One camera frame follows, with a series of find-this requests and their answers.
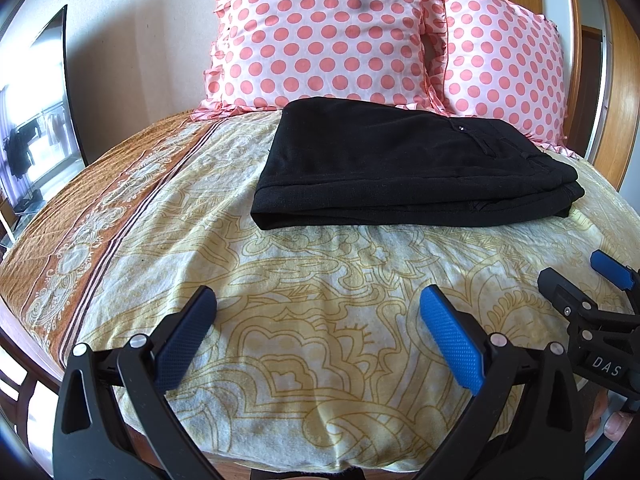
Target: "folded black garment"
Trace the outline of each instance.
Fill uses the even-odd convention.
[[[264,230],[493,226],[567,216],[577,177],[504,121],[313,97],[284,107],[251,215]]]

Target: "television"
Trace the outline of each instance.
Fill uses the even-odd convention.
[[[0,89],[0,186],[29,220],[86,166],[66,92],[66,6],[42,29]]]

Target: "polka dot pillow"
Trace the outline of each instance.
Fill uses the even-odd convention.
[[[441,0],[447,32],[429,66],[446,112],[502,119],[562,151],[562,50],[553,23],[506,0]]]
[[[431,108],[422,0],[217,2],[221,33],[196,120],[310,96]]]

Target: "bedsheet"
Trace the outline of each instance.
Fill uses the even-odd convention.
[[[586,190],[564,219],[262,232],[249,211],[279,118],[191,123],[185,113],[156,123],[66,186],[0,266],[3,299],[61,365],[75,342],[121,346],[210,286],[215,324],[167,397],[211,459],[419,469],[470,398],[418,316],[431,283],[487,332],[532,348],[567,341],[536,288],[547,266],[603,308],[628,309],[589,256],[602,249],[639,265],[640,218],[586,161],[550,153],[575,166]]]

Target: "metal pin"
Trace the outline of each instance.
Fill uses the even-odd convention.
[[[144,334],[136,334],[131,339],[129,339],[129,344],[132,348],[142,348],[146,343],[146,335]]]
[[[564,353],[564,347],[556,341],[553,341],[551,345],[549,345],[549,349],[551,350],[551,353],[556,355],[562,355]]]
[[[507,339],[507,336],[505,336],[504,334],[501,334],[500,332],[496,332],[491,334],[489,341],[491,341],[491,344],[494,346],[503,347],[507,345],[509,340]]]
[[[74,346],[73,349],[73,354],[76,357],[80,357],[81,355],[84,355],[88,349],[88,345],[86,343],[78,343],[76,346]]]

